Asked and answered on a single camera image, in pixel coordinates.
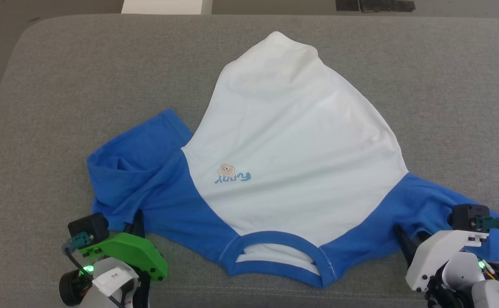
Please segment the raglan shirt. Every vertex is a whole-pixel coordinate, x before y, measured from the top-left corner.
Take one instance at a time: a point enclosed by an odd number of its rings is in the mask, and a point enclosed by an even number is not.
[[[272,33],[221,72],[194,136],[171,110],[87,161],[94,212],[183,244],[230,275],[326,287],[399,249],[392,232],[449,230],[475,201],[408,172],[394,133],[314,47]],[[474,249],[499,261],[499,230]]]

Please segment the black cable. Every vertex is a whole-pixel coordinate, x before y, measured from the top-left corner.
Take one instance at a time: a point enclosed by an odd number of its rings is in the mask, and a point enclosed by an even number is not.
[[[111,300],[111,302],[113,302],[116,306],[118,306],[118,308],[124,308],[124,305],[123,304],[120,304],[118,302],[118,300],[116,300],[113,296],[109,296],[109,299]]]
[[[78,263],[78,261],[73,257],[73,255],[69,251],[69,248],[65,248],[65,254],[69,258],[69,260],[71,260],[71,262],[75,265],[75,267],[77,267],[77,269],[79,269],[82,272],[82,274],[86,276],[86,278],[89,278],[90,280],[93,280],[93,276],[90,273],[88,273],[84,269],[84,267],[82,267],[82,265],[80,265],[80,263]]]
[[[86,276],[86,278],[89,278],[91,281],[93,281],[93,276],[88,273],[84,267],[82,267],[82,265],[80,265],[80,263],[78,263],[78,261],[73,257],[73,255],[71,254],[71,252],[69,251],[69,248],[65,248],[65,254],[67,255],[67,257],[69,258],[69,260],[71,260],[71,262],[75,265],[75,267],[77,267],[77,269],[79,269],[83,275]],[[124,305],[123,304],[120,304],[118,302],[118,300],[116,300],[113,296],[109,296],[109,299],[111,300],[111,302],[113,302],[116,306],[118,306],[118,308],[124,308]]]

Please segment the gray fabric surface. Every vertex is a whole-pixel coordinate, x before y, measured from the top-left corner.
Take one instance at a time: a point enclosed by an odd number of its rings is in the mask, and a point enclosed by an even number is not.
[[[0,307],[62,307],[66,224],[90,213],[86,158],[173,107],[195,131],[217,76],[272,31],[318,49],[383,115],[416,175],[499,212],[499,20],[340,16],[85,15],[43,21],[0,86]],[[401,254],[325,290],[228,277],[149,235],[170,265],[152,307],[426,307]]]

